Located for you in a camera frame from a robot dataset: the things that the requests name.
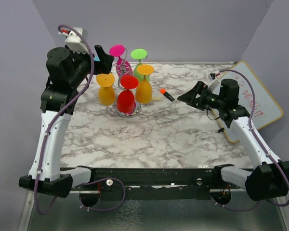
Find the red wine glass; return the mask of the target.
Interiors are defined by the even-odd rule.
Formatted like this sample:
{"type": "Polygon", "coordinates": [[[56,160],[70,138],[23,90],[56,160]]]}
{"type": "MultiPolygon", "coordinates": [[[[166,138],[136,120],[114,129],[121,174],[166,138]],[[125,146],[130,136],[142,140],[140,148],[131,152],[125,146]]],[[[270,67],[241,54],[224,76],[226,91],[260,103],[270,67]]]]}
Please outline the red wine glass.
{"type": "Polygon", "coordinates": [[[139,82],[132,75],[124,75],[120,81],[124,87],[117,100],[117,109],[122,113],[131,113],[134,110],[135,98],[132,89],[135,89],[139,82]]]}

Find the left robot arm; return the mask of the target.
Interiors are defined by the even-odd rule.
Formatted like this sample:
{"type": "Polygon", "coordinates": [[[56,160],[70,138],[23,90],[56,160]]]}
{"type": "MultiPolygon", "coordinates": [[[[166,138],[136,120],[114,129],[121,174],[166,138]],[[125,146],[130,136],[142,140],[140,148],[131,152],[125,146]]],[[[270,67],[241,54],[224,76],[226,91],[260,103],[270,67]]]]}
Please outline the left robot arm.
{"type": "Polygon", "coordinates": [[[47,53],[49,77],[41,95],[41,132],[36,156],[29,173],[19,179],[19,186],[42,194],[66,198],[71,189],[82,185],[91,190],[97,178],[87,167],[60,171],[60,156],[67,126],[78,100],[77,88],[90,73],[109,74],[114,57],[95,45],[98,61],[85,53],[75,53],[68,46],[47,53]]]}

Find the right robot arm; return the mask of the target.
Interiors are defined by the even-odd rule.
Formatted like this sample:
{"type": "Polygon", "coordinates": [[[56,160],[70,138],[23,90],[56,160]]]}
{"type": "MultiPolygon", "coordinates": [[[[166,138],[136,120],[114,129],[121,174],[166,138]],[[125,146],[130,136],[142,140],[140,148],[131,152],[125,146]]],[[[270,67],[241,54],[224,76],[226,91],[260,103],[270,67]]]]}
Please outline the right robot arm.
{"type": "Polygon", "coordinates": [[[246,190],[253,201],[289,196],[289,161],[282,161],[265,143],[254,127],[251,115],[238,104],[239,85],[236,80],[224,79],[219,94],[214,94],[202,81],[177,99],[196,109],[212,108],[219,112],[219,118],[237,136],[247,152],[253,171],[235,166],[220,168],[212,175],[216,188],[233,183],[246,190]]]}

